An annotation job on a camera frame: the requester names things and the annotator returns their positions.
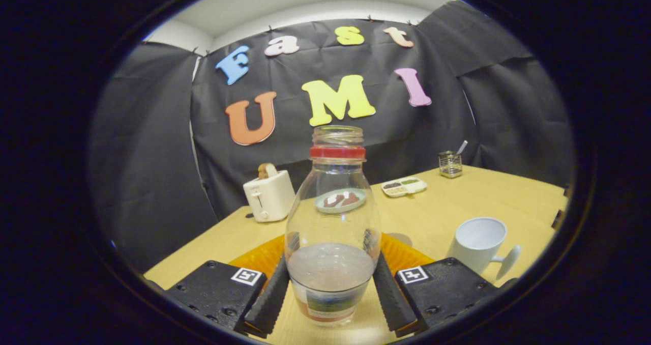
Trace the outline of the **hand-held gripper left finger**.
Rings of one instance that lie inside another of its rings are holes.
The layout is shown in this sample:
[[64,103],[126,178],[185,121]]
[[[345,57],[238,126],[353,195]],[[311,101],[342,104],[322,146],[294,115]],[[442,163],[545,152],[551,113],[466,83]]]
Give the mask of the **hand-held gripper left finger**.
[[280,235],[230,263],[208,260],[166,293],[198,317],[243,335],[270,335],[289,285]]

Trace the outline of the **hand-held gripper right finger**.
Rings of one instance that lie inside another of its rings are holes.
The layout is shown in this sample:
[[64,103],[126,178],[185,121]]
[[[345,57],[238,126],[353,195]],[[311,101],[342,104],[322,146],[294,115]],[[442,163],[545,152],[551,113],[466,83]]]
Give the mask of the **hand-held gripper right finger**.
[[388,234],[381,236],[374,284],[389,331],[396,334],[446,326],[509,288],[509,282],[489,283],[455,257],[435,261]]

